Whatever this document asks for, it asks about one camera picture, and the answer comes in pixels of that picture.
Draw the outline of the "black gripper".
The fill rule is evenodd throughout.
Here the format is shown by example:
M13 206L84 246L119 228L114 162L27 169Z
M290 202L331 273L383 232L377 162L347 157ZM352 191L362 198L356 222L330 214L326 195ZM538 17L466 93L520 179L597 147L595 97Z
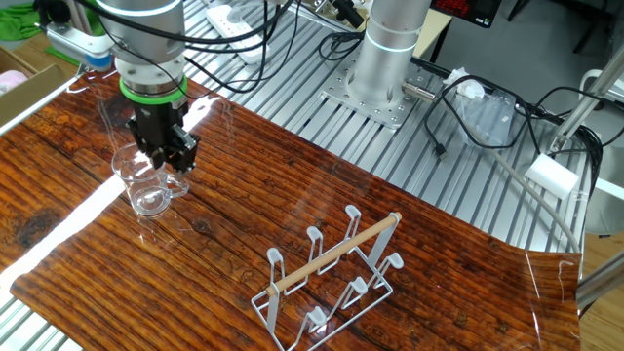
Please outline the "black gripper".
M155 169L166 162L178 173L190 173L195 167L195 157L200 138L185 131L183 116L188 112L185 96L173 101L147 104L133 102L135 115L127 125L133 133L138 149L152 162Z

